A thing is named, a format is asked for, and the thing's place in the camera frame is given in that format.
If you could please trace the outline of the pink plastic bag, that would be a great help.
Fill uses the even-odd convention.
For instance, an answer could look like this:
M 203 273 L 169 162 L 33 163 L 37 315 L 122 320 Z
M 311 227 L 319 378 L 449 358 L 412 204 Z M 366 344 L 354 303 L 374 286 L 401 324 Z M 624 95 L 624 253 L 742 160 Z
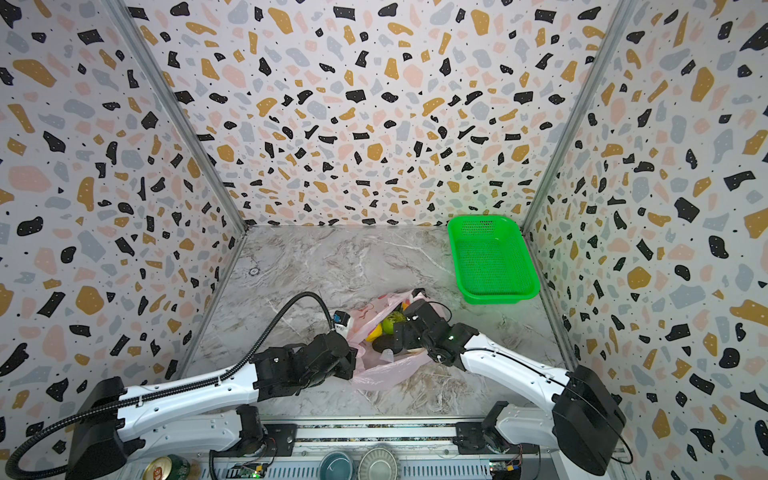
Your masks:
M 422 366 L 432 362 L 423 349 L 395 354 L 392 347 L 382 352 L 366 341 L 369 333 L 389 315 L 403 317 L 413 301 L 428 300 L 423 289 L 393 293 L 378 297 L 350 312 L 353 325 L 347 339 L 357 349 L 356 367 L 350 384 L 361 391 L 381 391 L 393 388 L 413 376 Z

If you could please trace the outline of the green plastic basket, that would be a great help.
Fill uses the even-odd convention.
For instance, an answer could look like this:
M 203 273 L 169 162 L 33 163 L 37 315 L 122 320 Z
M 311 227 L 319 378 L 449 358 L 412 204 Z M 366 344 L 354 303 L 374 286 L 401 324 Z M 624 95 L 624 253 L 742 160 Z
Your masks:
M 519 226 L 504 216 L 460 216 L 447 224 L 457 287 L 472 305 L 536 297 L 540 280 Z

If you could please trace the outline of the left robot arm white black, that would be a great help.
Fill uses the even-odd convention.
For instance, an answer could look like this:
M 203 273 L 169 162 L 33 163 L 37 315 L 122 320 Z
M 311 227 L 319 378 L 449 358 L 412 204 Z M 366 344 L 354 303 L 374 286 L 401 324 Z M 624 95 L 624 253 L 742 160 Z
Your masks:
M 329 377 L 352 378 L 357 349 L 339 333 L 317 335 L 306 345 L 270 347 L 240 368 L 198 375 L 154 387 L 124 388 L 109 379 L 89 396 L 89 407 L 118 399 L 122 406 L 76 424 L 65 476 L 98 479 L 131 458 L 168 447 L 243 456 L 277 449 L 263 426 L 257 403 L 296 396 Z

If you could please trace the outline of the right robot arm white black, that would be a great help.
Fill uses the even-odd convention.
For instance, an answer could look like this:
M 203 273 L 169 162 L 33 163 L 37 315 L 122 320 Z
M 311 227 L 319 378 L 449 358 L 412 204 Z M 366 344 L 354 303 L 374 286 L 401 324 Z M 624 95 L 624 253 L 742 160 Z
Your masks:
M 421 348 L 434 362 L 487 377 L 544 413 L 538 426 L 524 430 L 510 404 L 496 404 L 484 419 L 483 437 L 489 447 L 552 444 L 581 470 L 594 476 L 607 473 L 616 447 L 624 442 L 626 417 L 593 370 L 535 362 L 469 325 L 449 322 L 428 300 L 414 301 L 404 316 L 393 326 L 394 352 Z

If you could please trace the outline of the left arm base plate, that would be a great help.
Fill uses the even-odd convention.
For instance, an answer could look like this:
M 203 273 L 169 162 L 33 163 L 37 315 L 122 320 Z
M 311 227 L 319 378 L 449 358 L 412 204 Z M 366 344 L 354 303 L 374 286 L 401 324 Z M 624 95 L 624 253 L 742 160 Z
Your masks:
M 268 423 L 256 440 L 246 443 L 244 455 L 254 458 L 290 457 L 293 454 L 298 425 L 295 423 Z

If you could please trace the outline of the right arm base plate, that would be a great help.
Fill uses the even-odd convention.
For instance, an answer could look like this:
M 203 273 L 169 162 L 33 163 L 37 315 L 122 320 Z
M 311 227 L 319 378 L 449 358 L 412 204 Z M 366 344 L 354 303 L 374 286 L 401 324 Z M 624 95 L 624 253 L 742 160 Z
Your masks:
M 452 442 L 461 455 L 518 455 L 536 454 L 539 447 L 533 444 L 513 444 L 505 439 L 495 428 L 482 422 L 458 422 L 455 424 L 456 436 Z

